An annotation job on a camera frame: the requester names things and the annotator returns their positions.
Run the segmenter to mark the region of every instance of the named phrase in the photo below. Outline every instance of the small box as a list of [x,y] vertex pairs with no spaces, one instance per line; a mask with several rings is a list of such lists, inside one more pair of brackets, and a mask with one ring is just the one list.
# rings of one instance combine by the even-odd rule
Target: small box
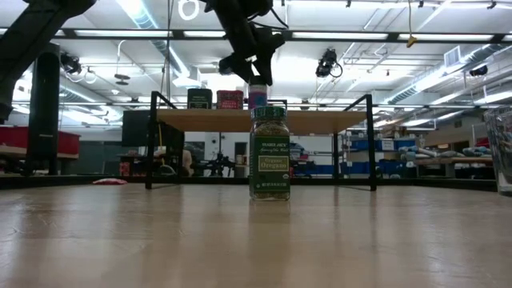
[[243,109],[243,92],[240,90],[217,91],[217,109]]
[[188,109],[211,109],[212,96],[210,89],[188,89],[186,106]]

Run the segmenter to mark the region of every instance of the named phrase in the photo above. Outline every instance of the red object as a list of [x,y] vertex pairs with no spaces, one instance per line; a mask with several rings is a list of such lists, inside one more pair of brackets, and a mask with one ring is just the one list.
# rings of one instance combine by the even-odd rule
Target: red object
[[[25,148],[28,144],[29,127],[0,127],[0,145]],[[78,154],[80,151],[80,135],[58,132],[58,152],[62,154]]]
[[217,109],[243,109],[243,92],[240,90],[217,91]]
[[115,179],[115,178],[105,178],[101,180],[94,181],[93,184],[95,185],[125,185],[128,182],[121,180],[121,179]]
[[479,138],[477,139],[477,143],[475,145],[476,147],[486,147],[490,148],[489,139],[487,137],[485,138]]

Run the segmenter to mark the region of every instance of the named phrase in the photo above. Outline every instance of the black column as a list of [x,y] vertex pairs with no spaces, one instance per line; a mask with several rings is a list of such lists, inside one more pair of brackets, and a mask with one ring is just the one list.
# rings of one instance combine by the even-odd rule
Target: black column
[[29,170],[36,161],[48,161],[50,175],[57,175],[58,93],[60,47],[48,44],[34,62],[26,160]]
[[150,118],[147,123],[146,189],[153,187],[154,134],[157,125],[158,92],[151,92]]
[[338,132],[333,133],[333,178],[339,178],[339,144],[338,144]]
[[377,190],[377,175],[375,173],[375,133],[374,133],[374,104],[371,94],[366,97],[366,134],[368,135],[368,158],[370,160],[370,191]]

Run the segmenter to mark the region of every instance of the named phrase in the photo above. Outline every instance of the green label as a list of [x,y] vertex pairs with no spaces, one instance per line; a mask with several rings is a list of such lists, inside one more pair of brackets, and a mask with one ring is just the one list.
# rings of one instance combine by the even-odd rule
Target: green label
[[290,191],[289,136],[251,135],[250,185],[255,192]]

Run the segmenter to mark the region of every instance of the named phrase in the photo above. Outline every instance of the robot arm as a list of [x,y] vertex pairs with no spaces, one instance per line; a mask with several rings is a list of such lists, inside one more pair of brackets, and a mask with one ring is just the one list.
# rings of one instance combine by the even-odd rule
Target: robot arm
[[96,0],[24,0],[29,6],[0,38],[0,123],[8,119],[16,81],[69,18]]
[[[272,34],[267,28],[254,27],[247,19],[263,16],[272,9],[272,0],[201,0],[206,2],[205,12],[215,11],[233,53],[220,61],[221,74],[235,73],[249,82],[254,65],[267,85],[272,85],[271,60],[277,48],[285,41],[281,34]],[[254,62],[249,58],[256,57]]]

